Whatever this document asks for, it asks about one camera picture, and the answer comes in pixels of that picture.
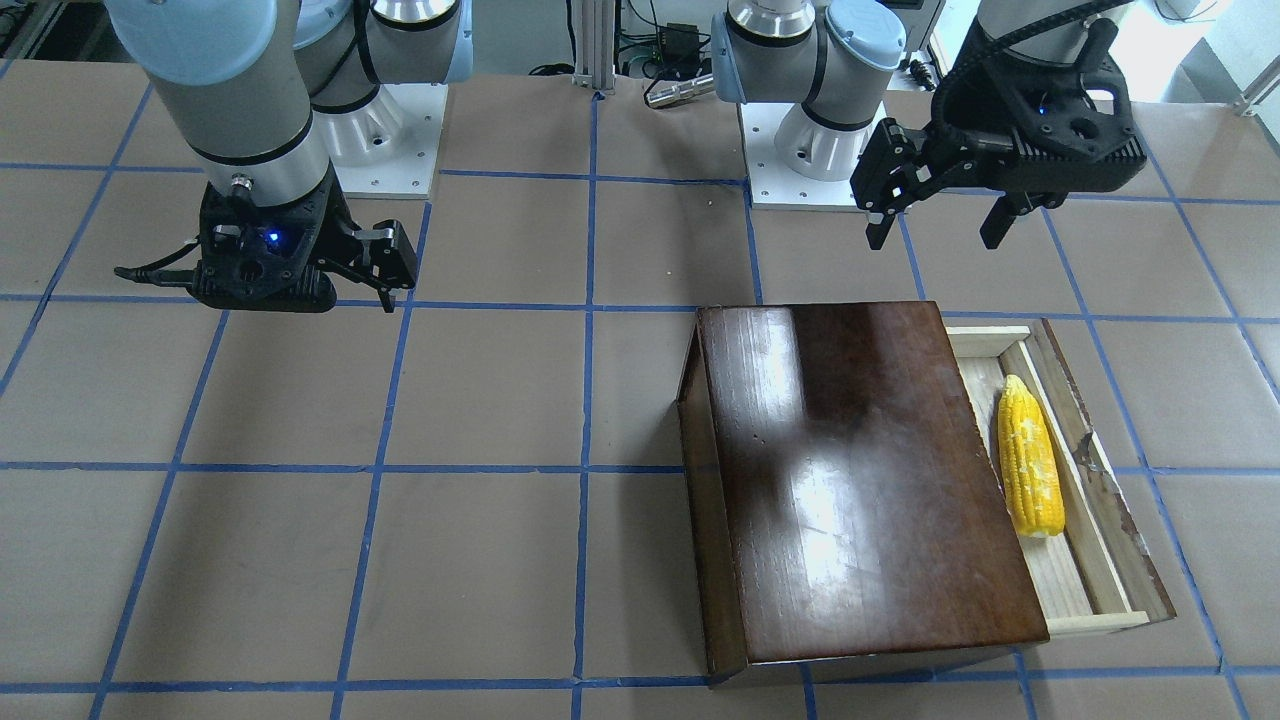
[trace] glossy wooden surface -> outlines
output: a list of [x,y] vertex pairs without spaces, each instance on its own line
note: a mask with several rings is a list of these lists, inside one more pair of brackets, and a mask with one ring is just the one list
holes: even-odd
[[704,309],[690,359],[709,653],[726,603],[739,665],[1048,639],[933,304]]

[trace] white mounting plate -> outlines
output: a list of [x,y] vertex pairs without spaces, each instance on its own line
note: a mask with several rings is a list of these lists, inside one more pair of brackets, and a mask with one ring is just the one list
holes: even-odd
[[430,200],[435,160],[444,127],[447,85],[388,85],[392,97],[408,118],[399,151],[371,165],[334,165],[347,197]]
[[[746,174],[751,179],[751,204],[765,210],[860,213],[861,210],[854,206],[854,193],[849,181],[824,182],[806,178],[778,158],[778,151],[773,147],[773,136],[790,109],[790,102],[739,105],[739,118],[742,122],[742,154],[746,156]],[[883,118],[882,104],[865,132],[869,135],[876,123]]]

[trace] open drawer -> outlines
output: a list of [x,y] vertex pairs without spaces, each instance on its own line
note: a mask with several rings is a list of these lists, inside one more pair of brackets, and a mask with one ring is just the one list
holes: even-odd
[[992,430],[1005,375],[1021,378],[1044,409],[1066,532],[1019,541],[1050,637],[1110,633],[1174,618],[1048,322],[947,328],[947,334],[997,477]]

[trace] wooden box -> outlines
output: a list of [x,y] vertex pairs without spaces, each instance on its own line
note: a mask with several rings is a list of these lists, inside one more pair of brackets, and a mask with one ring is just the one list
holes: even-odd
[[[1014,533],[992,469],[1006,373],[1057,446],[1051,541]],[[713,682],[956,667],[1174,615],[1047,325],[947,331],[931,302],[703,309],[678,409]]]

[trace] yellow corn cob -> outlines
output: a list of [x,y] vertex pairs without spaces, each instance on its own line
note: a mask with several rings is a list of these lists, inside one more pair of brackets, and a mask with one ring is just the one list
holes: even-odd
[[1018,375],[1005,378],[996,423],[1005,506],[1020,536],[1048,537],[1062,532],[1066,511],[1057,483],[1053,441],[1036,396]]

